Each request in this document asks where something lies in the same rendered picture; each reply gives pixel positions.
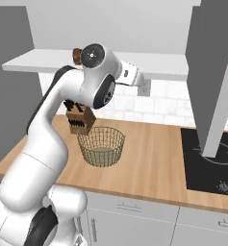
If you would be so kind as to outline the brown jar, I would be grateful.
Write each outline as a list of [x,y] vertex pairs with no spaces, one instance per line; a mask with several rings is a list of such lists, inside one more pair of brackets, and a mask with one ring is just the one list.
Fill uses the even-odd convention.
[[74,48],[73,52],[72,52],[72,57],[73,57],[73,61],[76,65],[81,65],[81,53],[82,50],[80,48]]

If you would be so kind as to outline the white wall shelf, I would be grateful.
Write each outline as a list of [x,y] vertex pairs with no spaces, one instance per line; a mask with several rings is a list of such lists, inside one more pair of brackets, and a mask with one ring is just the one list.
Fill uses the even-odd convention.
[[[124,62],[135,65],[145,79],[181,81],[188,77],[189,67],[184,55],[121,53],[115,54]],[[71,50],[33,49],[2,64],[6,71],[54,73],[64,65],[79,69],[72,59]]]

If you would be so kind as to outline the grey wall socket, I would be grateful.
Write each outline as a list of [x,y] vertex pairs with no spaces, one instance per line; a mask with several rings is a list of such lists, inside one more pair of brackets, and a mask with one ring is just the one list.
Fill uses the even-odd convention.
[[151,80],[145,79],[143,83],[138,87],[138,96],[150,96]]

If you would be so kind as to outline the grey wall cabinet door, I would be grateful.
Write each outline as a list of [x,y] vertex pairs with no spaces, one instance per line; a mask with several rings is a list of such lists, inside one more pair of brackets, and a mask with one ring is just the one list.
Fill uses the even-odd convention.
[[213,121],[202,155],[214,158],[228,118],[228,65],[215,107]]

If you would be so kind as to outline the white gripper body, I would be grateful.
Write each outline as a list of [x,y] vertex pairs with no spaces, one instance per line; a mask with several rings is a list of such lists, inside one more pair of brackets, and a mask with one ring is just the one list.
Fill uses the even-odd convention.
[[139,71],[139,69],[137,69],[137,72],[136,72],[136,77],[135,77],[135,80],[134,80],[134,86],[141,86],[143,83],[144,83],[144,75],[142,72]]

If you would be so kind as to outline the black hob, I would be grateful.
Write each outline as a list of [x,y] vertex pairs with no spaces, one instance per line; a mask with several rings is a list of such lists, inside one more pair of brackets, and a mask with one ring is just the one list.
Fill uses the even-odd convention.
[[228,195],[228,133],[224,132],[216,156],[201,155],[197,131],[181,129],[187,189]]

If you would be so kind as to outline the wide white drawer front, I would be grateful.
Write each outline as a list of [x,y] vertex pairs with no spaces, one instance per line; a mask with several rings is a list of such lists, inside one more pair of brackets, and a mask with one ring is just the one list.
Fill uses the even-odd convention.
[[[154,219],[167,223],[175,223],[178,213],[178,206],[166,205],[162,203],[136,200],[131,198],[95,193],[87,191],[88,208],[98,209],[108,212],[121,213],[125,215],[133,215],[136,217]],[[137,204],[142,208],[142,212],[129,211],[125,209],[118,209],[117,204]]]

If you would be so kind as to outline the wooden knife block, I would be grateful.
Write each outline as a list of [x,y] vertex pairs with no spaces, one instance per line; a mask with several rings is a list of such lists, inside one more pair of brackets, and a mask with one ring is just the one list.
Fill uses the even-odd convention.
[[96,117],[91,108],[85,105],[74,103],[71,100],[65,100],[63,104],[66,107],[66,117],[69,123],[70,132],[76,135],[78,131],[83,132],[84,135],[88,133]]

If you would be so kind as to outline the grey wall cabinet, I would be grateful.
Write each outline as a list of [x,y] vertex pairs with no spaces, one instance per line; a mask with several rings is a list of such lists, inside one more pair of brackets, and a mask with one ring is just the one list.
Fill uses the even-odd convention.
[[202,154],[228,65],[228,0],[201,0],[192,8],[186,58],[187,85]]

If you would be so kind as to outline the white base cabinet door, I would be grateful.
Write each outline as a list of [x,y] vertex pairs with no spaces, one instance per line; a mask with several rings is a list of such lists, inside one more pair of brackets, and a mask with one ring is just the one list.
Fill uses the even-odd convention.
[[78,232],[87,241],[88,246],[91,246],[87,212],[84,211],[81,215],[75,217],[74,221],[75,221],[75,225],[76,225]]
[[[97,242],[93,242],[91,218]],[[174,223],[133,215],[88,209],[92,246],[171,246]]]

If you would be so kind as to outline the grey tall cabinet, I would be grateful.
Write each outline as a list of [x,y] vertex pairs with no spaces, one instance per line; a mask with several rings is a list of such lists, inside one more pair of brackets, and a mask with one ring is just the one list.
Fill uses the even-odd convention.
[[41,99],[36,73],[5,71],[2,64],[33,48],[26,9],[0,6],[0,161],[25,136]]

